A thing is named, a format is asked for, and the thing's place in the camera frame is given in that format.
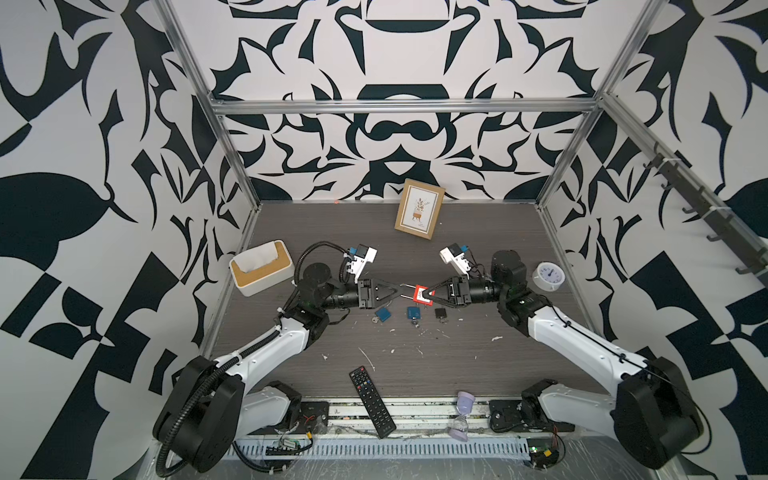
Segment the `red padlock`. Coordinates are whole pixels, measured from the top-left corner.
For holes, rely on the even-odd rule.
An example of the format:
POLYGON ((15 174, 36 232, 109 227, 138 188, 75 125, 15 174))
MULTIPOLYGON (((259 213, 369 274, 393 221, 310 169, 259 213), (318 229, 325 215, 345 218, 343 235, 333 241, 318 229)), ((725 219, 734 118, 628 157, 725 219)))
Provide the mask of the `red padlock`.
POLYGON ((400 294, 402 298, 413 301, 420 306, 432 307, 434 305, 433 299, 425 297, 425 293, 427 292, 425 286, 401 284, 401 287, 405 288, 405 292, 400 294))

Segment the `small black padlock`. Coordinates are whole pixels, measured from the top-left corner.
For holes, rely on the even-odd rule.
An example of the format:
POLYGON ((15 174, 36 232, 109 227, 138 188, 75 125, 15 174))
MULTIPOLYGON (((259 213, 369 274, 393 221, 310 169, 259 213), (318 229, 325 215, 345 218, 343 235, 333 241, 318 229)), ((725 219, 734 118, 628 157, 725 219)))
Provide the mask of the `small black padlock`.
POLYGON ((446 324, 449 321, 446 308, 436 308, 434 313, 439 323, 446 324))

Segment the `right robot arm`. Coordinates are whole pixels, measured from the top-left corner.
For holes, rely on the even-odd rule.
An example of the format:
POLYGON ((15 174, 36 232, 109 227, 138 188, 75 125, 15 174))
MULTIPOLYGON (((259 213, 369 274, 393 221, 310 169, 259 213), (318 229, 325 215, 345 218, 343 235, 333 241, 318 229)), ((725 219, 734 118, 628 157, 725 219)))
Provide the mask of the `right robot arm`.
POLYGON ((704 434, 708 423, 673 362, 627 351, 570 319, 529 287, 517 252, 496 252, 489 274, 456 244, 440 257, 457 274, 426 288, 424 298, 446 308, 495 305, 507 325, 556 351, 604 389, 595 394, 541 380, 522 392, 515 427, 583 427, 616 440, 650 469, 663 467, 704 434))

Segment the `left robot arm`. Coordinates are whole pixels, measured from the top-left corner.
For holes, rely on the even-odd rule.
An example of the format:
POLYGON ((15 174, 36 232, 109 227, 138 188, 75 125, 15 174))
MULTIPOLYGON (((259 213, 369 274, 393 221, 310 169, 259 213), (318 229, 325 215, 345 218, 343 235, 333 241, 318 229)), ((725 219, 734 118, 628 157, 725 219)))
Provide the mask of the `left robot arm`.
POLYGON ((253 387, 316 342, 332 323, 330 311, 375 309, 400 293, 397 283, 376 278, 344 283, 327 265, 310 265, 267 332, 216 359, 197 356, 180 371, 152 430, 160 443, 156 475, 167 478, 186 466, 206 472, 246 434, 291 425, 300 394, 281 382, 258 392, 253 387))

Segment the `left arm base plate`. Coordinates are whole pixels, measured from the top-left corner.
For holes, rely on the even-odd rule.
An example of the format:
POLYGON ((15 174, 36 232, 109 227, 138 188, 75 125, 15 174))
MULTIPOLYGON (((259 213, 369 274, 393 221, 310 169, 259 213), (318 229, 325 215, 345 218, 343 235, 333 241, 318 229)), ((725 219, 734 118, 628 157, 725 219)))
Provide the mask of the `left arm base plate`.
POLYGON ((325 434, 328 431, 329 410, 328 401, 302 401, 299 407, 289 408, 287 418, 281 423, 254 430, 250 435, 304 435, 307 430, 313 435, 325 434))

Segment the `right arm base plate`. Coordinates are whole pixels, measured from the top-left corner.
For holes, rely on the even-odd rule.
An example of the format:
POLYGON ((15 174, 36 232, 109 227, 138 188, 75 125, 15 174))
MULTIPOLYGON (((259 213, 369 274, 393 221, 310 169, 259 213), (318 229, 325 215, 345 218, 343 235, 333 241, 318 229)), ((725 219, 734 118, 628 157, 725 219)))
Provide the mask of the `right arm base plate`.
POLYGON ((576 427, 553 422, 532 401, 524 399, 490 400, 489 426, 494 433, 552 432, 573 433, 576 427))

